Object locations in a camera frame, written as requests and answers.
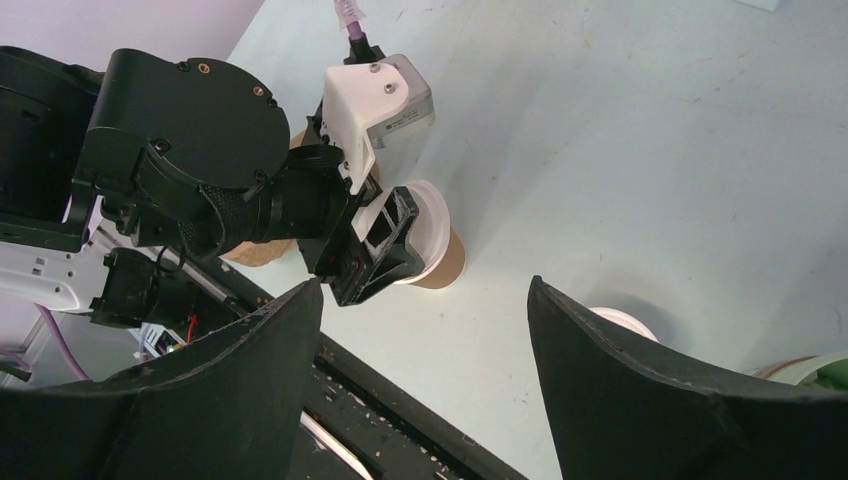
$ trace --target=black plastic part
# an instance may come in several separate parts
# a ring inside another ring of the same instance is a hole
[[[130,215],[138,209],[130,209]],[[155,247],[159,245],[180,245],[180,229],[177,222],[153,210],[138,211],[134,217],[128,217],[128,233],[136,247]]]
[[[32,378],[32,373],[2,361],[0,361],[0,372],[8,373],[22,382],[28,382]]]
[[[94,194],[71,176],[97,80],[82,67],[0,47],[0,241],[68,252],[88,241]]]
[[[307,282],[104,382],[0,390],[0,478],[283,478],[322,305]]]
[[[350,195],[346,190],[337,190],[327,202],[321,235],[297,242],[309,273],[322,281],[329,281],[341,272],[344,267],[338,263],[339,255],[350,243],[358,241],[350,224],[361,205],[359,196]]]
[[[335,161],[338,154],[315,157],[317,165]],[[331,198],[341,184],[338,171],[327,168],[286,168],[260,192],[256,225],[249,240],[317,238],[326,230]]]
[[[187,63],[112,55],[75,181],[190,222],[209,212],[200,185],[243,192],[282,168],[289,126],[268,88],[225,62]]]
[[[159,355],[165,355],[166,353],[173,352],[173,348],[179,344],[179,340],[171,336],[171,334],[166,330],[159,335],[159,339],[156,340],[153,348],[159,353]]]
[[[418,206],[406,187],[392,190],[365,241],[347,242],[339,256],[347,268],[330,282],[340,306],[359,305],[398,280],[424,270],[424,262],[409,243]]]
[[[563,478],[845,477],[848,394],[695,360],[539,277],[528,314]]]
[[[368,43],[368,36],[365,34],[357,40],[348,38],[348,41],[350,42],[350,56],[344,59],[345,65],[374,63],[386,58],[379,45],[371,46]]]
[[[103,294],[92,302],[91,321],[119,328],[138,328],[142,322],[168,328],[179,326],[194,309],[199,289],[193,282],[163,272],[143,253],[113,249]]]
[[[334,171],[344,162],[344,151],[324,144],[302,145],[293,148],[286,159],[286,168],[311,171]]]

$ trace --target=green object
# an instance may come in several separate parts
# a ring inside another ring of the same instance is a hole
[[[837,352],[787,365],[769,380],[813,388],[848,391],[848,352]]]

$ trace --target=white plastic lid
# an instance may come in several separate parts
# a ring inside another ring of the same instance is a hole
[[[650,328],[646,327],[644,323],[636,320],[632,315],[612,308],[590,308],[589,310],[620,327],[624,327],[631,332],[642,335],[648,340],[653,340],[659,343],[654,332],[652,332]]]

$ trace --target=wall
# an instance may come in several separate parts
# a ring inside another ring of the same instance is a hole
[[[6,0],[0,44],[104,69],[118,48],[225,59],[263,0]]]

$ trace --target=stack of cups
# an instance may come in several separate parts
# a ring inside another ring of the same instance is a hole
[[[436,187],[424,180],[403,185],[418,204],[418,218],[410,231],[409,243],[424,261],[424,271],[395,282],[400,285],[438,290],[452,285],[465,270],[465,246],[451,227],[450,212]],[[364,239],[391,191],[385,191],[359,212],[354,230]]]

